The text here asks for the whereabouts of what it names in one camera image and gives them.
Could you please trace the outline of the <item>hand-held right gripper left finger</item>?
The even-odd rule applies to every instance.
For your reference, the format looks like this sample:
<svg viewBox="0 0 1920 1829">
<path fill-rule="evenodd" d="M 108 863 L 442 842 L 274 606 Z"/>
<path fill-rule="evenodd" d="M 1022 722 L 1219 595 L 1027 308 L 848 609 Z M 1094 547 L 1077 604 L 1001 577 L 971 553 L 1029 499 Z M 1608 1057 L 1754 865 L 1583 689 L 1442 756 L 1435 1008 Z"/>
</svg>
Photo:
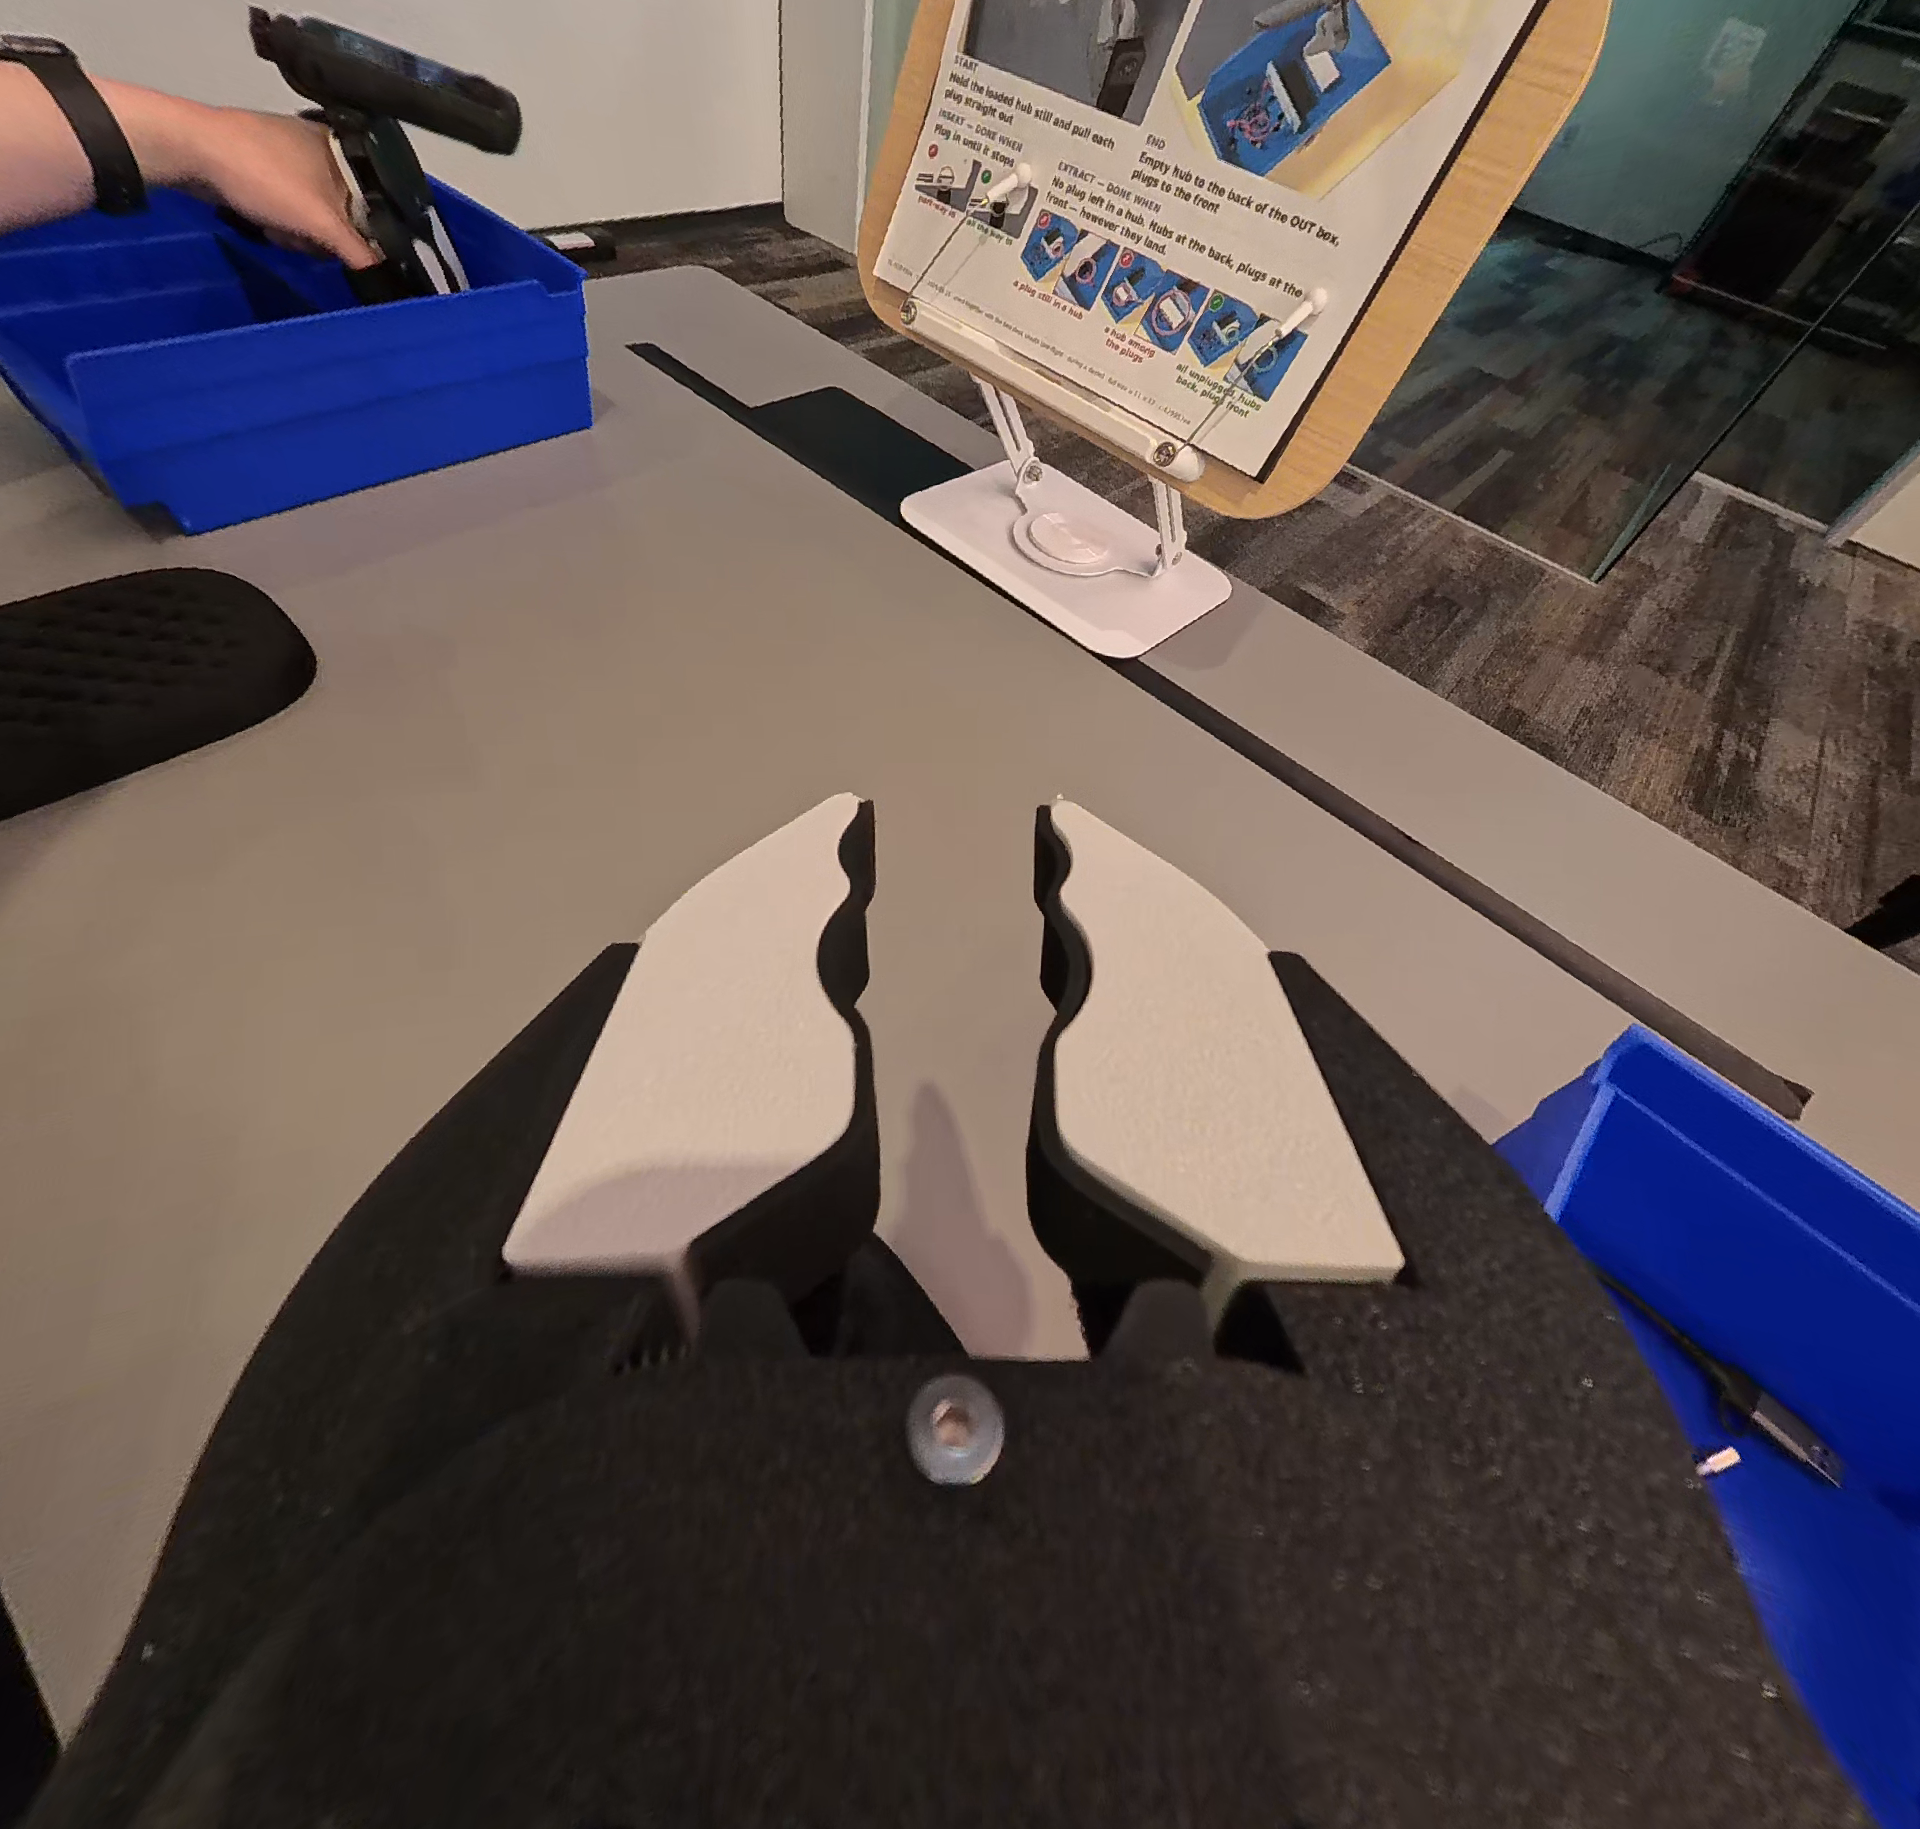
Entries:
<svg viewBox="0 0 1920 1829">
<path fill-rule="evenodd" d="M 876 1221 L 873 891 L 873 803 L 832 795 L 660 911 L 504 1242 L 514 1274 L 837 1274 Z"/>
</svg>

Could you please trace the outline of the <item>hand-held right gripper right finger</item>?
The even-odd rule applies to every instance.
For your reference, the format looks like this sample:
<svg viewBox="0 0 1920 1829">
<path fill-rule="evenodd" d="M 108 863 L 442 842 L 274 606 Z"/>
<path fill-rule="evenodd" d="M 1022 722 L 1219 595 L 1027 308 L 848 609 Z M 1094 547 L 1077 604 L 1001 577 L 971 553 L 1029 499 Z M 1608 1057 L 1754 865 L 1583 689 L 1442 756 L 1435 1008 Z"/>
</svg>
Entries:
<svg viewBox="0 0 1920 1829">
<path fill-rule="evenodd" d="M 1029 1211 L 1076 1283 L 1389 1285 L 1406 1255 L 1262 937 L 1088 807 L 1036 812 Z"/>
</svg>

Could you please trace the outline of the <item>blue plastic bin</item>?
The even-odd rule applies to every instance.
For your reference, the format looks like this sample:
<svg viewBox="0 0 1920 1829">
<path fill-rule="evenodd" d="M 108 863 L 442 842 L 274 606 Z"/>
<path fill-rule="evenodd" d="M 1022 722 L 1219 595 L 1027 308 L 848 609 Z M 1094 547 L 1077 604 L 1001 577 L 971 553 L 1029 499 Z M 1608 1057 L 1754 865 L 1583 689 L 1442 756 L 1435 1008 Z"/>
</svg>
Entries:
<svg viewBox="0 0 1920 1829">
<path fill-rule="evenodd" d="M 469 287 L 361 303 L 194 197 L 9 232 L 9 392 L 133 511 L 201 535 L 594 420 L 584 272 L 433 182 Z"/>
<path fill-rule="evenodd" d="M 1623 1303 L 1764 1631 L 1876 1825 L 1918 1823 L 1918 1215 L 1644 1028 L 1495 1140 L 1586 1256 L 1842 1463 L 1725 1433 Z"/>
</svg>

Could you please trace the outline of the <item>black usb cable blue plugs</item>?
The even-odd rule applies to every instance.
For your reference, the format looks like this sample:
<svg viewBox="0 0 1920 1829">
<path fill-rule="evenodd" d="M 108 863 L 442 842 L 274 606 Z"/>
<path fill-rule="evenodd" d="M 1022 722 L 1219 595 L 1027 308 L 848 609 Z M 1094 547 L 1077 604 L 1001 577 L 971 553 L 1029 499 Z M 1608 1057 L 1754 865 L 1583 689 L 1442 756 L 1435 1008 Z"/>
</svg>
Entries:
<svg viewBox="0 0 1920 1829">
<path fill-rule="evenodd" d="M 1845 1468 L 1837 1451 L 1806 1423 L 1800 1415 L 1782 1404 L 1778 1395 L 1766 1390 L 1753 1375 L 1734 1364 L 1717 1360 L 1698 1342 L 1686 1336 L 1665 1315 L 1656 1312 L 1642 1295 L 1626 1288 L 1614 1275 L 1597 1269 L 1597 1281 L 1607 1293 L 1623 1303 L 1637 1318 L 1647 1323 L 1667 1341 L 1693 1372 L 1701 1377 L 1711 1395 L 1717 1420 L 1729 1434 L 1753 1433 L 1764 1437 L 1778 1454 L 1795 1466 L 1827 1486 L 1841 1486 Z"/>
</svg>

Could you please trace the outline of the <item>person's left forearm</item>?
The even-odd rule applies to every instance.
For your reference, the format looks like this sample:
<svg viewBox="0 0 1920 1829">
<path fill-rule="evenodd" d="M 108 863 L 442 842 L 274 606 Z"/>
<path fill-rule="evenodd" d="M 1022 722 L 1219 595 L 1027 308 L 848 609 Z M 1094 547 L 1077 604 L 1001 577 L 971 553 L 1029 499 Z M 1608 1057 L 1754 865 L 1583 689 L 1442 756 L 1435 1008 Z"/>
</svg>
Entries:
<svg viewBox="0 0 1920 1829">
<path fill-rule="evenodd" d="M 142 169 L 146 187 L 159 186 L 181 186 L 180 178 L 181 169 L 181 149 L 184 149 L 184 123 L 189 120 L 189 109 L 192 103 L 175 97 L 172 94 L 162 94 L 159 89 L 136 88 L 111 79 L 97 81 L 92 79 L 108 109 L 118 115 L 128 140 L 133 142 L 136 164 Z M 3 228 L 3 201 L 2 201 L 2 230 L 13 232 L 26 227 Z"/>
</svg>

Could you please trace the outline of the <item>person's left hand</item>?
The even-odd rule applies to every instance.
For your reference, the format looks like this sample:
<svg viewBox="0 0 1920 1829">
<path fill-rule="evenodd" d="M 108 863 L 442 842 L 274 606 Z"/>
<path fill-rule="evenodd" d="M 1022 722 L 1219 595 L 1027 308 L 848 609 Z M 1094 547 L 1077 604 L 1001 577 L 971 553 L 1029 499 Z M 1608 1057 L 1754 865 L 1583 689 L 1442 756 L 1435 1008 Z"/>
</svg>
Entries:
<svg viewBox="0 0 1920 1829">
<path fill-rule="evenodd" d="M 280 247 L 371 272 L 384 253 L 360 228 L 321 122 L 192 105 L 180 183 Z"/>
</svg>

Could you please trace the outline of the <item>black wristband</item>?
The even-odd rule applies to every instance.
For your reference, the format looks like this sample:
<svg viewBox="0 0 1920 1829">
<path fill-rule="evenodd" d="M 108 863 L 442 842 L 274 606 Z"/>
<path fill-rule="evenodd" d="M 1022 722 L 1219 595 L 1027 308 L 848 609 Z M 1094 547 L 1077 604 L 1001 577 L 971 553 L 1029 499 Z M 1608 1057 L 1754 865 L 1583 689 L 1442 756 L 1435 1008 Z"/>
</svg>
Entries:
<svg viewBox="0 0 1920 1829">
<path fill-rule="evenodd" d="M 147 187 L 118 115 L 74 51 L 53 38 L 3 34 L 3 228 L 93 209 L 147 209 Z"/>
</svg>

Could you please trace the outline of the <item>black textured cushion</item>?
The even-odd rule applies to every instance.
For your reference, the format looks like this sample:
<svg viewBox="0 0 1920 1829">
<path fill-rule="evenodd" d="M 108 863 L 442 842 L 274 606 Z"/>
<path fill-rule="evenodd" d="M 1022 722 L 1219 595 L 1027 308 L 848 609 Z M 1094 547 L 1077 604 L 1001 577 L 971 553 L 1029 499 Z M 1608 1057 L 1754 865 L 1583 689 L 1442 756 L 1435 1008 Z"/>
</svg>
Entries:
<svg viewBox="0 0 1920 1829">
<path fill-rule="evenodd" d="M 2 608 L 2 817 L 108 786 L 288 709 L 318 659 L 248 579 L 113 573 Z"/>
</svg>

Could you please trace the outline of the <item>white stand with wooden board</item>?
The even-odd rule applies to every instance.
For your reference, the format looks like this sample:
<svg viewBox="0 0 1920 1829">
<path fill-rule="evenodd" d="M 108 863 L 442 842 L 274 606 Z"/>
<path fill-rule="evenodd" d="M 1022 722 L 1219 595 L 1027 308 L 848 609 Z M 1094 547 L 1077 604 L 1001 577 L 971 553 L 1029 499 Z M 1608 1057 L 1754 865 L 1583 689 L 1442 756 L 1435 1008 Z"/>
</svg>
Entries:
<svg viewBox="0 0 1920 1829">
<path fill-rule="evenodd" d="M 1105 434 L 1054 406 L 975 377 L 917 339 L 873 300 L 861 254 L 876 178 L 891 163 L 898 85 L 858 223 L 861 287 L 887 324 L 973 377 L 1001 450 L 983 468 L 901 497 L 901 519 L 1103 658 L 1138 658 L 1211 614 L 1228 600 L 1230 581 L 1187 547 L 1185 507 L 1260 519 L 1297 509 L 1328 486 L 1573 111 L 1594 71 L 1608 8 L 1611 0 L 1547 1 L 1354 336 L 1320 381 L 1305 422 L 1260 479 L 1203 468 L 1194 484 L 1176 481 L 1155 463 L 1111 450 Z"/>
</svg>

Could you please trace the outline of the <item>printed instruction sheet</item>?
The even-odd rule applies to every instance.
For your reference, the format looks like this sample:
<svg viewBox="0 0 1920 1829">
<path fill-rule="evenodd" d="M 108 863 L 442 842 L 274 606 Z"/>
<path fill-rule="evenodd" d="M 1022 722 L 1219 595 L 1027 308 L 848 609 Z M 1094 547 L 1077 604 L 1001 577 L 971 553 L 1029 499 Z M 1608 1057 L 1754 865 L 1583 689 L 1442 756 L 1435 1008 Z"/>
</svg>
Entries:
<svg viewBox="0 0 1920 1829">
<path fill-rule="evenodd" d="M 1260 479 L 1548 0 L 922 0 L 861 263 L 917 339 Z"/>
</svg>

